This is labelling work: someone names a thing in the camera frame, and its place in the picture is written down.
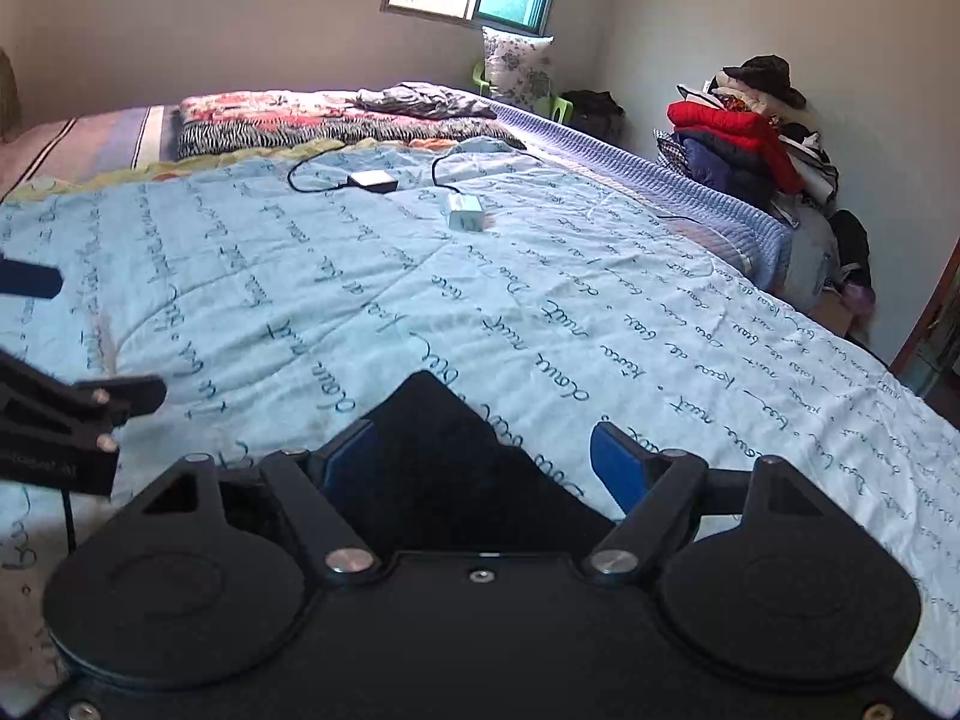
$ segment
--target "floral pillow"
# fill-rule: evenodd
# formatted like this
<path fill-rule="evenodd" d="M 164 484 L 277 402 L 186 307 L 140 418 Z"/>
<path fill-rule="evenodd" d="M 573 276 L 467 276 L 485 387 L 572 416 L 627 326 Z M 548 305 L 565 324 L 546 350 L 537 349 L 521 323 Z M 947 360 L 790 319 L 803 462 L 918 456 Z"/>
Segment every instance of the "floral pillow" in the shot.
<path fill-rule="evenodd" d="M 553 38 L 535 38 L 483 28 L 484 75 L 491 97 L 525 111 L 544 107 L 550 97 Z"/>

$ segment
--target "power adapter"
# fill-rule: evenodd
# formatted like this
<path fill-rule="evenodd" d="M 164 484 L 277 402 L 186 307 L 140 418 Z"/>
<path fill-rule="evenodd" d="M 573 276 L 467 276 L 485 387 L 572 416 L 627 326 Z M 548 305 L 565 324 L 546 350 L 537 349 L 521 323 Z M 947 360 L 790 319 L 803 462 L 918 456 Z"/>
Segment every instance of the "power adapter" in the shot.
<path fill-rule="evenodd" d="M 397 180 L 385 170 L 364 170 L 347 176 L 347 186 L 387 194 L 388 191 L 397 191 Z"/>
<path fill-rule="evenodd" d="M 453 194 L 446 198 L 446 224 L 451 230 L 483 232 L 484 212 L 480 199 L 472 194 Z"/>

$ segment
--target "zebra print blanket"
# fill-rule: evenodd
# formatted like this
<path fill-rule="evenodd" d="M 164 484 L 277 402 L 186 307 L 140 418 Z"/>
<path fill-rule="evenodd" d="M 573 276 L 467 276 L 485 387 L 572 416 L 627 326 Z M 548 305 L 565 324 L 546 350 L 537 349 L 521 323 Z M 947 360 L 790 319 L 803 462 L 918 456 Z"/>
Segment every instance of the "zebra print blanket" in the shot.
<path fill-rule="evenodd" d="M 179 159 L 223 154 L 241 148 L 291 148 L 318 138 L 344 143 L 376 141 L 466 141 L 487 136 L 525 148 L 506 127 L 490 119 L 462 117 L 431 121 L 355 107 L 333 93 L 236 92 L 188 98 L 181 103 L 184 128 Z"/>

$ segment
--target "black cable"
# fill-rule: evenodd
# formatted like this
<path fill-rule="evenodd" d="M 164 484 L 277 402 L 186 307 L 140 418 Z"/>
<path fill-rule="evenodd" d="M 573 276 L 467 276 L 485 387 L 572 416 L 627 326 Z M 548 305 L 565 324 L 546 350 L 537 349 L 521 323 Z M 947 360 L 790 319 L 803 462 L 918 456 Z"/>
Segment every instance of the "black cable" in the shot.
<path fill-rule="evenodd" d="M 457 194 L 464 194 L 455 186 L 451 186 L 450 184 L 440 184 L 440 182 L 437 181 L 437 166 L 440 164 L 440 162 L 443 162 L 443 160 L 445 160 L 448 157 L 452 157 L 452 156 L 455 156 L 456 154 L 462 154 L 462 153 L 463 153 L 462 151 L 456 151 L 456 148 L 451 148 L 450 151 L 448 151 L 445 154 L 441 154 L 439 157 L 437 157 L 433 161 L 433 164 L 430 166 L 430 177 L 433 179 L 433 185 L 435 187 L 437 187 L 438 189 L 449 189 L 450 191 L 456 191 Z"/>
<path fill-rule="evenodd" d="M 294 184 L 294 173 L 297 170 L 299 170 L 301 167 L 306 165 L 308 162 L 312 162 L 313 160 L 319 159 L 320 157 L 326 156 L 327 154 L 332 154 L 334 151 L 340 151 L 342 148 L 346 148 L 346 146 L 338 146 L 338 148 L 331 148 L 330 151 L 323 151 L 319 154 L 311 154 L 310 156 L 305 157 L 304 159 L 301 159 L 301 161 L 297 162 L 296 165 L 294 165 L 294 167 L 291 167 L 290 172 L 287 173 L 287 183 L 290 184 L 290 189 L 292 189 L 293 191 L 296 191 L 299 194 L 320 194 L 322 191 L 338 191 L 340 189 L 347 189 L 347 186 L 349 186 L 347 184 L 340 184 L 334 187 L 326 187 L 325 189 L 301 189 L 300 187 L 296 186 L 296 184 Z"/>
<path fill-rule="evenodd" d="M 663 215 L 663 216 L 661 216 L 660 214 L 654 214 L 654 216 L 655 216 L 656 218 L 667 218 L 668 220 L 670 220 L 671 218 L 682 218 L 683 220 L 692 221 L 694 224 L 699 224 L 699 225 L 703 226 L 702 221 L 695 220 L 694 218 L 690 218 L 690 217 L 669 217 L 668 215 Z"/>
<path fill-rule="evenodd" d="M 440 184 L 440 182 L 437 181 L 437 166 L 440 164 L 440 162 L 443 162 L 443 160 L 445 160 L 445 159 L 448 158 L 448 157 L 456 156 L 457 154 L 466 154 L 466 153 L 469 153 L 469 152 L 467 152 L 467 151 L 456 151 L 457 148 L 458 148 L 457 146 L 455 146 L 454 148 L 451 148 L 450 151 L 448 151 L 448 152 L 445 153 L 445 154 L 442 154 L 441 156 L 437 157 L 437 158 L 433 161 L 433 165 L 430 166 L 430 177 L 433 179 L 433 185 L 434 185 L 435 187 L 437 187 L 438 189 L 449 189 L 450 191 L 456 191 L 457 194 L 464 194 L 462 191 L 460 191 L 459 189 L 457 189 L 455 186 L 453 186 L 453 185 L 451 185 L 451 184 Z M 500 153 L 504 153 L 504 152 L 502 152 L 502 151 L 496 151 L 495 153 L 500 154 Z M 519 153 L 520 153 L 520 156 L 530 157 L 531 159 L 536 159 L 536 161 L 538 161 L 539 163 L 541 163 L 541 165 L 546 165 L 546 162 L 544 162 L 544 160 L 542 160 L 541 158 L 539 158 L 539 156 L 535 156 L 534 154 L 528 154 L 528 153 L 521 153 L 521 152 L 519 152 Z"/>
<path fill-rule="evenodd" d="M 73 506 L 70 504 L 70 493 L 61 490 L 64 497 L 64 523 L 66 524 L 66 551 L 72 555 L 77 549 L 77 532 L 73 528 Z"/>

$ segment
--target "light blue bedspread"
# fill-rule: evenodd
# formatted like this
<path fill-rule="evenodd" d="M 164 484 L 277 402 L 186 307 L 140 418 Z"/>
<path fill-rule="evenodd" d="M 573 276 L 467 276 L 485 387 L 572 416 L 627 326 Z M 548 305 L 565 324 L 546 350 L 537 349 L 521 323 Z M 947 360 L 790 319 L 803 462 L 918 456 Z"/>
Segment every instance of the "light blue bedspread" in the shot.
<path fill-rule="evenodd" d="M 155 372 L 169 386 L 155 415 L 117 431 L 112 502 L 75 496 L 80 538 L 181 456 L 246 466 L 320 446 L 429 368 L 610 517 L 589 467 L 602 419 L 715 467 L 788 458 L 916 578 L 923 621 L 896 676 L 955 712 L 957 432 L 865 351 L 622 194 L 496 142 L 461 148 L 438 180 L 480 197 L 483 233 L 446 227 L 435 155 L 390 146 L 296 177 L 323 189 L 379 167 L 401 176 L 390 196 L 294 194 L 290 162 L 256 158 L 0 207 L 6 254 L 64 273 L 55 300 L 0 298 L 0 343 L 66 381 Z M 59 495 L 0 484 L 10 712 L 59 680 L 40 596 L 64 554 Z"/>

